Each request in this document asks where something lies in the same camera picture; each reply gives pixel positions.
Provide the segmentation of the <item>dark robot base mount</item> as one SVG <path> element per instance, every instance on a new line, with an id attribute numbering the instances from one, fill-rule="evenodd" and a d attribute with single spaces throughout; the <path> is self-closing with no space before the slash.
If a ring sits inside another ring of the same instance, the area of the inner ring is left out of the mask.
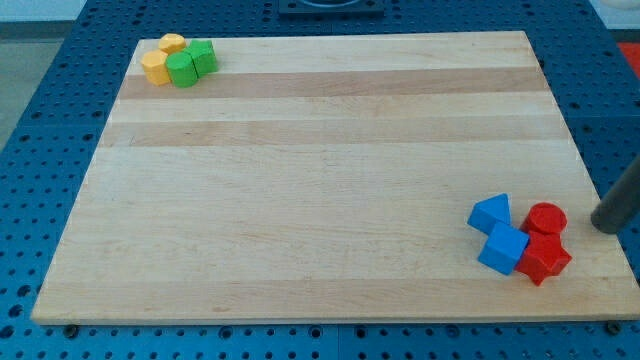
<path id="1" fill-rule="evenodd" d="M 279 18 L 339 16 L 382 17 L 385 13 L 383 0 L 278 0 Z"/>

